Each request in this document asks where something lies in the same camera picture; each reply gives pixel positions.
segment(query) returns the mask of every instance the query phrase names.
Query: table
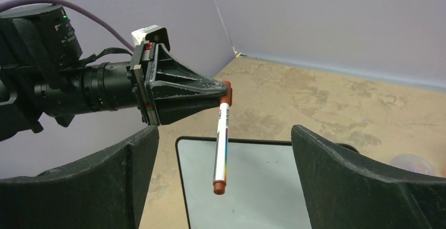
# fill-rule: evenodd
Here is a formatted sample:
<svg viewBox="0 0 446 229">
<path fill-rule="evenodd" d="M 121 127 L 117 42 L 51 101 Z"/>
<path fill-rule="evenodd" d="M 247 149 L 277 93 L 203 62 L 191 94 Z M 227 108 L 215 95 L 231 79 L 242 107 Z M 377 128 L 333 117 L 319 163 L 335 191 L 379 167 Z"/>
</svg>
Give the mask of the table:
<svg viewBox="0 0 446 229">
<path fill-rule="evenodd" d="M 231 81 L 229 137 L 289 141 L 301 124 L 374 160 L 399 154 L 446 164 L 446 94 L 237 57 L 216 77 Z M 188 228 L 175 153 L 183 135 L 214 137 L 218 109 L 161 126 L 140 228 Z"/>
</svg>

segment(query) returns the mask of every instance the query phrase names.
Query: gray wall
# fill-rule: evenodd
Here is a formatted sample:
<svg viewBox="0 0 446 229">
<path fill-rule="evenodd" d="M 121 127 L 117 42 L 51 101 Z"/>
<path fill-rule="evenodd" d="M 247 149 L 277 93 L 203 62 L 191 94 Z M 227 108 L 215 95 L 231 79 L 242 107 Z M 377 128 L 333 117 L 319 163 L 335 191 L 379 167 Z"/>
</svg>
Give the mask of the gray wall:
<svg viewBox="0 0 446 229">
<path fill-rule="evenodd" d="M 233 57 L 232 45 L 213 0 L 68 0 L 95 13 L 131 42 L 131 32 L 152 24 L 165 26 L 172 53 L 193 70 L 215 75 Z M 84 56 L 122 45 L 106 30 L 68 10 Z M 126 61 L 125 55 L 102 61 Z M 63 128 L 47 116 L 40 134 L 19 133 L 0 143 L 0 178 L 36 175 L 119 142 L 145 125 L 137 109 L 74 118 Z"/>
<path fill-rule="evenodd" d="M 446 0 L 216 0 L 237 51 L 446 88 Z"/>
</svg>

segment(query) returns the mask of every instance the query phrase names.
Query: clear round container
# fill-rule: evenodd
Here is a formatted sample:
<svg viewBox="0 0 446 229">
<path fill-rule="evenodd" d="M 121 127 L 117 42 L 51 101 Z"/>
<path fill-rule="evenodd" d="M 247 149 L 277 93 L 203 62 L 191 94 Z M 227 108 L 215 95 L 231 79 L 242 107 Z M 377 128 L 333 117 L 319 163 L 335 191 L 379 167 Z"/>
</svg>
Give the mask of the clear round container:
<svg viewBox="0 0 446 229">
<path fill-rule="evenodd" d="M 390 165 L 402 170 L 435 176 L 432 165 L 424 158 L 414 154 L 400 154 L 392 159 Z"/>
</svg>

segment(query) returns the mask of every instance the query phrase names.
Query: brown marker cap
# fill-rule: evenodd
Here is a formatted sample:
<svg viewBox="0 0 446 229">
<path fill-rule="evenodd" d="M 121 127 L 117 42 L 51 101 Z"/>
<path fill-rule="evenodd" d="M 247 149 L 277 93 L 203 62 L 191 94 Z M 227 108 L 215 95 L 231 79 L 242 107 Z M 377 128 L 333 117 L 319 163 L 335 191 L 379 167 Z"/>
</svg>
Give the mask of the brown marker cap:
<svg viewBox="0 0 446 229">
<path fill-rule="evenodd" d="M 223 195 L 225 193 L 226 183 L 224 181 L 214 182 L 214 194 Z"/>
<path fill-rule="evenodd" d="M 222 96 L 220 98 L 220 104 L 221 103 L 227 103 L 227 104 L 229 104 L 229 106 L 231 106 L 232 105 L 232 87 L 231 87 L 231 83 L 229 81 L 223 81 L 222 83 L 226 85 L 228 90 L 226 91 L 226 96 Z"/>
</svg>

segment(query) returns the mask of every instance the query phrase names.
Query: white board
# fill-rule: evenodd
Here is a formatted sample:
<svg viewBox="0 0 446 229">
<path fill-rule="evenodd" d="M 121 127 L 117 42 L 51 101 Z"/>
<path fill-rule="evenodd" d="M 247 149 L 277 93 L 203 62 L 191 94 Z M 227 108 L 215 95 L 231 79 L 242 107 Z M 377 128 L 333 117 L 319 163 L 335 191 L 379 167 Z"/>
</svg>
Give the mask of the white board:
<svg viewBox="0 0 446 229">
<path fill-rule="evenodd" d="M 191 229 L 311 228 L 291 143 L 230 139 L 220 196 L 212 186 L 215 148 L 215 139 L 177 141 Z"/>
</svg>

